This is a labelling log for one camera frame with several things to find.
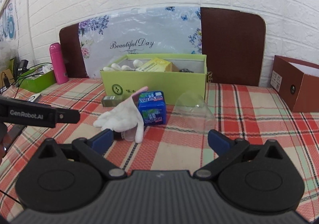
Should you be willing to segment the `clear plastic cup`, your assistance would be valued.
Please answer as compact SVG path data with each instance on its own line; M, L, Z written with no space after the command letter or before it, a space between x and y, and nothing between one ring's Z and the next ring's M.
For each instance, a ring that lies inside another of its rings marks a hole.
M207 136L215 128L216 119L205 99L194 92L183 93L176 101L172 113L186 128Z

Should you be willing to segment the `translucent plastic tube case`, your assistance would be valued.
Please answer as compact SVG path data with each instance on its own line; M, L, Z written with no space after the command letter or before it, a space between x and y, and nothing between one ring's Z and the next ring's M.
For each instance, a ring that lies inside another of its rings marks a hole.
M125 130L124 132L121 132L121 137L125 141L134 142L135 141L135 135L136 135L136 129L137 126L135 126L132 129Z

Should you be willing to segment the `white plastic bag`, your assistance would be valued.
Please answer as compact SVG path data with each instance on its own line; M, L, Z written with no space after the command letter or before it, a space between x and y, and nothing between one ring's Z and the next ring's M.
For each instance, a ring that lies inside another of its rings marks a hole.
M17 47L12 41L0 42L0 70L9 68L10 60L18 56Z

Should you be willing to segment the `small olive green box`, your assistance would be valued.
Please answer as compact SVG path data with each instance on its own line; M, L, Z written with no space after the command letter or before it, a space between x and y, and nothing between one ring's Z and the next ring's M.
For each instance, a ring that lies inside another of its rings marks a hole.
M116 107L124 101L123 95L106 95L102 98L101 103L103 107Z

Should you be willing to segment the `plaid bed sheet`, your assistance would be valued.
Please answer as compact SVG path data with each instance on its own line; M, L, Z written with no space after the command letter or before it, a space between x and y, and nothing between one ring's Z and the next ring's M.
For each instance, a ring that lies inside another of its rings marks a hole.
M208 84L206 102L215 116L215 127L229 138L244 138L252 144L277 140L303 177L305 192L298 212L308 221L318 218L318 114L293 113L271 88ZM54 129L28 127L18 137L1 163L1 215L12 219L22 207L17 202L14 184L19 172L46 138L70 143L79 137L98 133L93 126L105 111L101 100L105 89L100 80L71 79L42 92L41 102L55 107L79 110L76 125L57 125ZM186 120L167 108L165 125L146 129L143 142L136 145L116 141L106 158L126 172L135 169L191 172L211 162L216 154L207 138L196 133Z

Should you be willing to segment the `floral plastic packaged pillow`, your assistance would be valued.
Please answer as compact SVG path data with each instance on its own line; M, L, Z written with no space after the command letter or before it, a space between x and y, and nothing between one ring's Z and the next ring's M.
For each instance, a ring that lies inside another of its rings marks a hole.
M201 54L199 6L134 8L81 21L78 39L89 78L129 54Z

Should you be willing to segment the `brown cardboard shoe box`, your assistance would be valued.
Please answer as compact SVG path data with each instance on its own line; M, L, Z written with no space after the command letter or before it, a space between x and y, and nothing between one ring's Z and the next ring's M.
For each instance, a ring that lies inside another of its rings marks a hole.
M270 85L292 112L318 112L318 65L276 55Z

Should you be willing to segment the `dark brown headboard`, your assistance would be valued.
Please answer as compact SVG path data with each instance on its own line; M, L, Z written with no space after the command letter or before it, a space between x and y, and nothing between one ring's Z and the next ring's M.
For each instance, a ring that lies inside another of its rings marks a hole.
M257 86L262 71L266 23L262 17L236 10L201 8L202 53L211 81ZM78 39L78 24L59 31L67 69L73 78L87 78Z

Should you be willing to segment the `green side box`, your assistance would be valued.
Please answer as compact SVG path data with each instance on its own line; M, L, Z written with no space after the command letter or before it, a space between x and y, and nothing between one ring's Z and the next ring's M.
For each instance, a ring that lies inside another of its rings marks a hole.
M27 69L17 78L18 87L33 93L40 93L56 83L52 63L41 63Z

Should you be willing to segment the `green cardboard shoe box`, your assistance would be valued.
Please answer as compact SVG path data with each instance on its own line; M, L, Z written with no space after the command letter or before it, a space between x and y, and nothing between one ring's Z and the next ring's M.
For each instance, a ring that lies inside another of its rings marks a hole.
M134 60L146 63L159 58L173 63L176 72L136 72L101 71L100 75L107 95L123 95L128 98L132 93L147 86L150 91L162 91L165 102L174 105L185 92L206 96L207 56L203 54L129 54L115 61L116 64L132 67Z

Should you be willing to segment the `white remote device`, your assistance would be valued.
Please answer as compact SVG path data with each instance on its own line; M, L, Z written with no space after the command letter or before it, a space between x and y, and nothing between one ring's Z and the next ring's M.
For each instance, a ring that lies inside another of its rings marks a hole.
M42 96L42 95L41 95L40 93L33 94L33 95L31 95L31 97L29 97L29 98L27 99L27 101L28 101L28 102L31 102L31 103L36 103L37 101L40 100L41 96Z

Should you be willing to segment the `white pink glove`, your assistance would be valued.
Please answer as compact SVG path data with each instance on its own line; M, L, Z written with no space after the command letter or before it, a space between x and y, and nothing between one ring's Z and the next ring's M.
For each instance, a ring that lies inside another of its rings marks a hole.
M97 120L94 121L93 126L101 130L110 129L118 133L137 126L135 142L141 143L144 136L144 121L134 103L134 98L138 99L139 95L147 90L147 86L140 88L115 108L101 114Z

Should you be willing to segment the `yellow green paper box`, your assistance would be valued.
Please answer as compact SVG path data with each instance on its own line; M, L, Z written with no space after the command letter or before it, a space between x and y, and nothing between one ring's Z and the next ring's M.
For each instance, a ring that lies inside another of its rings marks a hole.
M170 61L166 61L160 58L154 58L147 61L142 66L136 69L138 72L179 72L176 65Z

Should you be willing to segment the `pink thermos bottle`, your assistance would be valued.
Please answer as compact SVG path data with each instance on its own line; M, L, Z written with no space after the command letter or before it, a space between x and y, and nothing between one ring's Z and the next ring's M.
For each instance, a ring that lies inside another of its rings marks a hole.
M49 47L49 52L57 84L60 85L68 82L69 78L65 68L60 43L56 42L51 44Z

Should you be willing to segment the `blue mentos gum box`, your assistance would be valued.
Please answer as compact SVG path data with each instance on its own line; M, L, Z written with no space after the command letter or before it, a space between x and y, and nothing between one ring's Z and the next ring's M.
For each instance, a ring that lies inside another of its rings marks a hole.
M162 91L142 92L137 107L146 126L166 124L166 103Z

